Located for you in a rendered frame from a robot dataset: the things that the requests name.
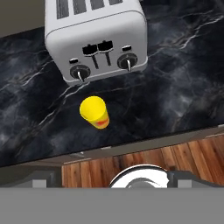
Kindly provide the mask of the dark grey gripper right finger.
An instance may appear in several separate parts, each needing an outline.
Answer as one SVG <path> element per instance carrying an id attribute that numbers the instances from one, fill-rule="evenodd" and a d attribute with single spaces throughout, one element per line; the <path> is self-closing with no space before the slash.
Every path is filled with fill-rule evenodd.
<path id="1" fill-rule="evenodd" d="M 168 171 L 167 178 L 169 182 L 168 187 L 172 188 L 205 188 L 205 187 L 222 187 L 204 179 L 198 178 L 190 171 Z"/>

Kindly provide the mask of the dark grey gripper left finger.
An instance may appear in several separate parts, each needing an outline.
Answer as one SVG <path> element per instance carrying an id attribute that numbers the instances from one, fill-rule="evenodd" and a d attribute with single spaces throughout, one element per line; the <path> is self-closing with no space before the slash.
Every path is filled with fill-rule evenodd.
<path id="1" fill-rule="evenodd" d="M 55 171 L 35 171 L 26 178 L 8 184 L 16 188 L 55 188 L 60 183 Z"/>

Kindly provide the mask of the grey counter cupboard run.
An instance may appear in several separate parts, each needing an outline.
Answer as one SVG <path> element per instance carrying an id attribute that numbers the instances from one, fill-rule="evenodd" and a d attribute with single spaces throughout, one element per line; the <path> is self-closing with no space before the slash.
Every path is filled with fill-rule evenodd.
<path id="1" fill-rule="evenodd" d="M 147 140 L 114 128 L 48 128 L 0 147 L 0 186 L 43 171 L 56 172 L 59 186 L 90 187 L 93 180 L 106 186 L 120 170 L 114 161 L 117 156 L 140 155 L 219 134 L 224 134 L 224 124 Z"/>

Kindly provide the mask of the yellow cup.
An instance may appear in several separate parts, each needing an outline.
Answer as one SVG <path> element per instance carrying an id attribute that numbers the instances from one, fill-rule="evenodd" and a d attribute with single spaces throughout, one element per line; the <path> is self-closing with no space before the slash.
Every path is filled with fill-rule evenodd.
<path id="1" fill-rule="evenodd" d="M 80 104 L 81 117 L 102 130 L 109 125 L 109 114 L 105 101 L 99 96 L 89 96 Z"/>

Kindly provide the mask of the white and black round object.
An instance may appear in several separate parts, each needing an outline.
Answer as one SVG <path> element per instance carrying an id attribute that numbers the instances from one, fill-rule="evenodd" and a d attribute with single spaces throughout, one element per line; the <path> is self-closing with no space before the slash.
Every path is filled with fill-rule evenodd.
<path id="1" fill-rule="evenodd" d="M 138 164 L 118 173 L 109 188 L 167 188 L 167 170 L 153 164 Z"/>

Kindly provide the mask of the silver four-slot toaster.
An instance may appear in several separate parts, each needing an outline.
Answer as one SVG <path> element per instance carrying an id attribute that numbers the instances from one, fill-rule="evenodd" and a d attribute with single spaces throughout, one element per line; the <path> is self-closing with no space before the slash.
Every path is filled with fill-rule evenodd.
<path id="1" fill-rule="evenodd" d="M 45 0 L 45 47 L 70 86 L 143 71 L 141 0 Z"/>

